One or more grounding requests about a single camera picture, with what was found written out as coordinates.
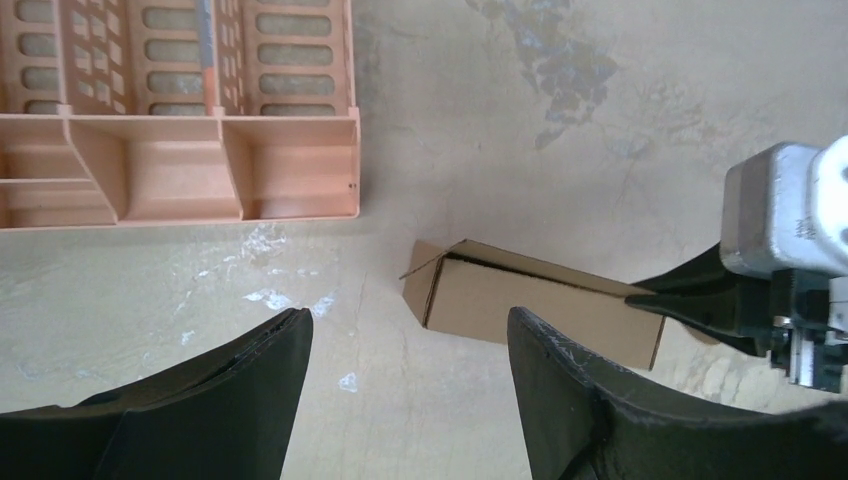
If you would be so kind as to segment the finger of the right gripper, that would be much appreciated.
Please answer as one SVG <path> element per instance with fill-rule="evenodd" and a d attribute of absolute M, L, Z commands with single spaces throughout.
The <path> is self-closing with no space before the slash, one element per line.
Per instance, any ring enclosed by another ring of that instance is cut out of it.
<path fill-rule="evenodd" d="M 647 292 L 625 298 L 632 308 L 675 319 L 749 356 L 770 350 L 771 282 L 728 270 L 718 244 L 636 286 Z"/>

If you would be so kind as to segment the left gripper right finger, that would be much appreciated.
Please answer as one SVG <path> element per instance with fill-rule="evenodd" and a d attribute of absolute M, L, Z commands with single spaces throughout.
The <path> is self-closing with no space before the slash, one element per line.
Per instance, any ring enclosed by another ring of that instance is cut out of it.
<path fill-rule="evenodd" d="M 523 307 L 509 360 L 536 479 L 843 479 L 847 406 L 783 414 L 713 403 L 646 379 Z"/>

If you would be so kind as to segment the brown cardboard box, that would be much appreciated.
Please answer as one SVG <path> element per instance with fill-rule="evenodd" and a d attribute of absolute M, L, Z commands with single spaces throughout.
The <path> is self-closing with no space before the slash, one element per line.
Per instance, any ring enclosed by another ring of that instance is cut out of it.
<path fill-rule="evenodd" d="M 664 318 L 626 305 L 643 289 L 464 239 L 415 242 L 402 296 L 426 329 L 504 344 L 511 308 L 525 307 L 575 342 L 652 370 Z"/>

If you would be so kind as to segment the orange plastic file organizer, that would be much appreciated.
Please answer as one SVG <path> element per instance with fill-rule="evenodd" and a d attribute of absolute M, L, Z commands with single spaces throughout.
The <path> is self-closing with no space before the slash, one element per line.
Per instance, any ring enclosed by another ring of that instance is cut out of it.
<path fill-rule="evenodd" d="M 354 218 L 347 1 L 5 1 L 5 231 Z"/>

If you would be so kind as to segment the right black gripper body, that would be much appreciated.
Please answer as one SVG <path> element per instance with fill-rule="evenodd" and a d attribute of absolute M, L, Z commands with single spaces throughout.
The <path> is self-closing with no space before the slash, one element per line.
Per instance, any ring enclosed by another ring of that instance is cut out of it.
<path fill-rule="evenodd" d="M 839 393 L 847 366 L 847 278 L 776 271 L 769 300 L 771 366 L 791 384 Z"/>

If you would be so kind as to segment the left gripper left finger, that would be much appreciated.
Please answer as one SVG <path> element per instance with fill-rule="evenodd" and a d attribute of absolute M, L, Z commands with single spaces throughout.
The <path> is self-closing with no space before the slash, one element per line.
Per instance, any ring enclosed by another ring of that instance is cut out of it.
<path fill-rule="evenodd" d="M 306 309 L 80 403 L 1 417 L 5 479 L 277 479 L 313 339 Z"/>

